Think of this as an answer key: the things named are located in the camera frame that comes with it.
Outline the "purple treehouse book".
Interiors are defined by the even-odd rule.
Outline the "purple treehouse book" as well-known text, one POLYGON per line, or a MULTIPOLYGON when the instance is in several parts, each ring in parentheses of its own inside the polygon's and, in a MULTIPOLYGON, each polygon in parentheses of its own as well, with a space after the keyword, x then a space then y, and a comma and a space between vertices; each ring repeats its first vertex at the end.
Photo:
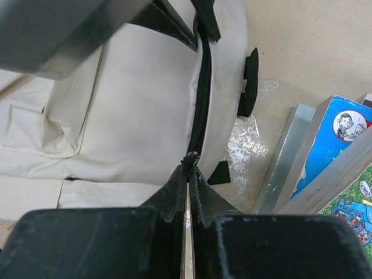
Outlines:
POLYGON ((355 232, 371 261, 371 128, 354 140, 279 214, 333 216, 355 232))

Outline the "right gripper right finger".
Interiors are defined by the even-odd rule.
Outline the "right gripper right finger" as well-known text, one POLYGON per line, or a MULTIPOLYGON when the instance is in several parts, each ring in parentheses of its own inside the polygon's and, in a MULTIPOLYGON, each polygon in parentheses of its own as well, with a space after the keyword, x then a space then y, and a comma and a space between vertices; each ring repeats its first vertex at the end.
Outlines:
POLYGON ((371 265, 343 220, 243 214, 198 167, 189 172, 197 278, 370 278, 371 265))

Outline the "beige student backpack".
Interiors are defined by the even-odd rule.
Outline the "beige student backpack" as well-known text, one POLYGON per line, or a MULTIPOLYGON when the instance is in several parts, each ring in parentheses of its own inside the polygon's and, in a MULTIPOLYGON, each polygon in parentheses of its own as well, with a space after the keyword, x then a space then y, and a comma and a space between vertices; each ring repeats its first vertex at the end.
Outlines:
POLYGON ((65 78, 1 68, 1 219, 137 206, 190 152, 212 175, 243 110, 245 3, 214 1, 212 41, 191 1, 169 2, 196 52, 135 17, 65 78))

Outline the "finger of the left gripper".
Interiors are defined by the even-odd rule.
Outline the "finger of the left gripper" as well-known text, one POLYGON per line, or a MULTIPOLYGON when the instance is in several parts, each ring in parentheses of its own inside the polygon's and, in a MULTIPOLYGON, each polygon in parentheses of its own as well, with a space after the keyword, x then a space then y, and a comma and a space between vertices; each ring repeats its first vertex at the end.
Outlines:
POLYGON ((221 38, 221 33, 214 13, 214 0, 191 0, 191 3, 201 19, 209 38, 212 41, 218 41, 221 38))
POLYGON ((198 40, 169 1, 151 1, 136 15, 136 25, 173 37, 193 51, 198 40))

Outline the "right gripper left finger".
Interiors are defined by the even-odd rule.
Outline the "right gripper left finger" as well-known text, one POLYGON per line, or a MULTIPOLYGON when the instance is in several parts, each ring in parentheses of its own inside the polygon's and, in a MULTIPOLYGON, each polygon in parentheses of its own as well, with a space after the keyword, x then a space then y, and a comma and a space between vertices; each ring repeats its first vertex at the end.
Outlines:
POLYGON ((34 210, 1 250, 2 278, 179 278, 187 172, 131 208, 34 210))

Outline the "blue cartoon paperback book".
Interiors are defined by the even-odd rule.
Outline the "blue cartoon paperback book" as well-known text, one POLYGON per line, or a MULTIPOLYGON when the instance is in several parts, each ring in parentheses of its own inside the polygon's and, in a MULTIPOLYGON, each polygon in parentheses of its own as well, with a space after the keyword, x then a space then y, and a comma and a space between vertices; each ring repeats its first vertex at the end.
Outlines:
POLYGON ((335 95, 319 104, 273 212, 305 189, 370 126, 371 107, 335 95))

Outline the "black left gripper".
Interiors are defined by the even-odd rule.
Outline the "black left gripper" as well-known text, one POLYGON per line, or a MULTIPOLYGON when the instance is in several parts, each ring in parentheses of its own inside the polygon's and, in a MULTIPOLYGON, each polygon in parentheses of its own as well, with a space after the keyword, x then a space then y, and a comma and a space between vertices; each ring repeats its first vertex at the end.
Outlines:
POLYGON ((1 68, 58 80, 157 1, 1 1, 1 68))

